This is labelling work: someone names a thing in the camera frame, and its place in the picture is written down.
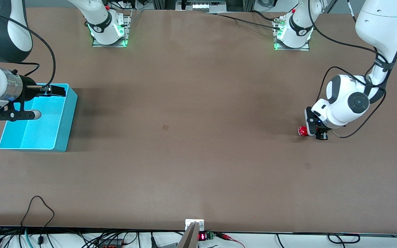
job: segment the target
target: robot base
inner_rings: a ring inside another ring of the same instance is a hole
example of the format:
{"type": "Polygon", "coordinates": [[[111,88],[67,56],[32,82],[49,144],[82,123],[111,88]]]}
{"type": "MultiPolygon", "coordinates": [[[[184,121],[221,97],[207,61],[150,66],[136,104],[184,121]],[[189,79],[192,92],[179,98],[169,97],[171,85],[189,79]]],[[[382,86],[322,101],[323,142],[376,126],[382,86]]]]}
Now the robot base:
{"type": "Polygon", "coordinates": [[[92,47],[126,47],[128,45],[128,36],[130,35],[130,23],[131,23],[131,16],[128,15],[123,15],[122,13],[119,14],[121,17],[119,19],[119,24],[124,25],[124,27],[118,27],[117,32],[123,33],[123,37],[118,39],[115,43],[113,44],[100,44],[96,39],[93,37],[93,34],[91,37],[93,37],[93,43],[92,47]]]}
{"type": "MultiPolygon", "coordinates": [[[[280,25],[277,24],[276,22],[272,22],[272,26],[280,27],[280,25]]],[[[281,30],[275,30],[275,29],[272,32],[272,34],[274,35],[274,49],[275,50],[296,50],[296,51],[309,51],[310,50],[309,41],[306,41],[306,44],[304,44],[302,47],[298,47],[298,48],[291,48],[291,47],[286,46],[282,41],[277,39],[277,36],[281,35],[280,32],[281,32],[281,30]]]]}

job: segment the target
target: metal bracket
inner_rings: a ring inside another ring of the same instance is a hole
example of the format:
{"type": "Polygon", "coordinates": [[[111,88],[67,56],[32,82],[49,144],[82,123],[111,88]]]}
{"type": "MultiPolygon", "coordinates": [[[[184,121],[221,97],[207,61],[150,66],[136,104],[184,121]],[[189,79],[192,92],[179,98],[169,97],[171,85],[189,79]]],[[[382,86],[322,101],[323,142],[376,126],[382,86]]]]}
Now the metal bracket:
{"type": "Polygon", "coordinates": [[[123,37],[118,39],[115,43],[108,45],[100,44],[93,37],[92,47],[126,47],[128,45],[128,37],[130,35],[130,24],[131,24],[131,16],[123,15],[122,13],[119,13],[119,24],[117,26],[117,31],[123,33],[124,34],[123,37]]]}
{"type": "Polygon", "coordinates": [[[199,224],[201,232],[205,230],[205,220],[201,220],[201,219],[186,219],[185,230],[188,229],[189,225],[193,222],[197,222],[199,224]]]}
{"type": "Polygon", "coordinates": [[[275,50],[296,50],[296,51],[309,51],[309,41],[306,41],[306,44],[304,44],[302,47],[299,48],[291,48],[286,46],[285,44],[282,43],[282,41],[280,41],[279,39],[277,39],[278,35],[281,35],[280,32],[282,32],[282,28],[283,28],[283,23],[279,22],[276,23],[274,21],[272,21],[272,26],[273,27],[279,27],[280,30],[276,30],[274,29],[272,31],[272,34],[274,35],[274,49],[275,50]]]}

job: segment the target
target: black strap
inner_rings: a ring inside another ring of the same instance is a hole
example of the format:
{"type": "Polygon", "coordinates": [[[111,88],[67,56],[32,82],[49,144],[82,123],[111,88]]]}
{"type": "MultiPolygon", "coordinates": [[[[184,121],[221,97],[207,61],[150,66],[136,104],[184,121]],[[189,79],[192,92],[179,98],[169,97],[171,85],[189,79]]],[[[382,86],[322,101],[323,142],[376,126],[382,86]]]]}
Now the black strap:
{"type": "Polygon", "coordinates": [[[290,24],[290,27],[293,30],[295,30],[296,35],[298,35],[298,36],[304,36],[304,35],[306,35],[306,33],[308,33],[312,29],[312,26],[304,28],[304,27],[300,27],[300,26],[296,25],[296,23],[293,21],[293,15],[289,19],[289,24],[290,24]]]}
{"type": "Polygon", "coordinates": [[[372,88],[373,88],[374,85],[373,85],[373,83],[372,83],[372,81],[371,81],[369,75],[367,75],[364,79],[365,79],[364,94],[368,97],[369,94],[370,94],[370,91],[372,90],[372,88]]]}
{"type": "Polygon", "coordinates": [[[379,58],[375,58],[375,65],[381,67],[382,69],[391,70],[391,69],[393,69],[395,63],[396,63],[396,61],[394,61],[392,63],[386,63],[386,62],[380,60],[379,58]]]}
{"type": "Polygon", "coordinates": [[[110,25],[111,21],[112,21],[111,13],[108,11],[108,17],[104,22],[100,24],[91,24],[89,22],[87,23],[94,32],[103,33],[105,28],[108,27],[108,25],[110,25]]]}

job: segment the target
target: tabletop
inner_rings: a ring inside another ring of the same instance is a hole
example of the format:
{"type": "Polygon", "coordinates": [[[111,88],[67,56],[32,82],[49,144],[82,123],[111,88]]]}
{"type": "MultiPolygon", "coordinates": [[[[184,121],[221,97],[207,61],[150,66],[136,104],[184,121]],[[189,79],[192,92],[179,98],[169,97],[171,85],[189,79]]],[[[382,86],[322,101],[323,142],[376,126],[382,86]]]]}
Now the tabletop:
{"type": "MultiPolygon", "coordinates": [[[[318,141],[297,128],[324,73],[364,74],[374,54],[316,32],[310,51],[274,50],[270,29],[195,11],[144,11],[128,47],[93,48],[77,9],[27,17],[56,54],[54,82],[79,99],[67,152],[0,150],[0,225],[19,225],[40,195],[56,212],[51,226],[183,229],[203,218],[224,231],[397,234],[397,64],[358,133],[318,141]]],[[[317,26],[368,47],[347,14],[322,14],[317,26]]],[[[41,64],[36,82],[49,80],[36,38],[26,62],[41,64]]],[[[38,200],[25,224],[49,218],[38,200]]]]}

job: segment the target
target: red wire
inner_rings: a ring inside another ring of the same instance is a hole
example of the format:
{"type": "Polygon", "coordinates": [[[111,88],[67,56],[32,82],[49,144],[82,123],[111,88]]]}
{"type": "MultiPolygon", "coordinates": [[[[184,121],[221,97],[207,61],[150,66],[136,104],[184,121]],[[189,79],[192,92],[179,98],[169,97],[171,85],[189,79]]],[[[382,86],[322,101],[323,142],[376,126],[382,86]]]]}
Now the red wire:
{"type": "Polygon", "coordinates": [[[232,240],[231,241],[234,241],[234,242],[237,242],[237,243],[239,243],[240,245],[242,245],[243,246],[243,248],[246,248],[240,241],[238,241],[238,240],[235,240],[235,239],[233,239],[233,238],[231,238],[232,240]]]}

